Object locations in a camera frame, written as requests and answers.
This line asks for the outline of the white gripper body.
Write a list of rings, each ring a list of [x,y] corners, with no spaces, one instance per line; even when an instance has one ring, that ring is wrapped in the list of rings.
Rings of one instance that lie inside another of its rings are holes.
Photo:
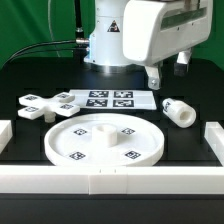
[[[151,66],[208,39],[213,0],[130,0],[124,11],[123,53]]]

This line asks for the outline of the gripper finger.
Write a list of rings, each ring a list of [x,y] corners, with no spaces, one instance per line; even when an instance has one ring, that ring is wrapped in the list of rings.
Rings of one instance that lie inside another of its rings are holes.
[[[176,62],[174,63],[174,74],[183,77],[187,74],[189,63],[192,56],[192,49],[186,49],[178,53]]]
[[[152,90],[159,90],[162,79],[161,66],[159,64],[146,66],[145,70],[148,75],[148,87]]]

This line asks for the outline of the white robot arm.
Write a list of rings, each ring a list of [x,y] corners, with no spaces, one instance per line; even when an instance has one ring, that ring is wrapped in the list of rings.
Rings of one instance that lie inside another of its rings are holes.
[[[94,31],[85,61],[104,73],[143,67],[148,86],[161,86],[163,61],[188,72],[192,48],[211,32],[213,0],[95,0]]]

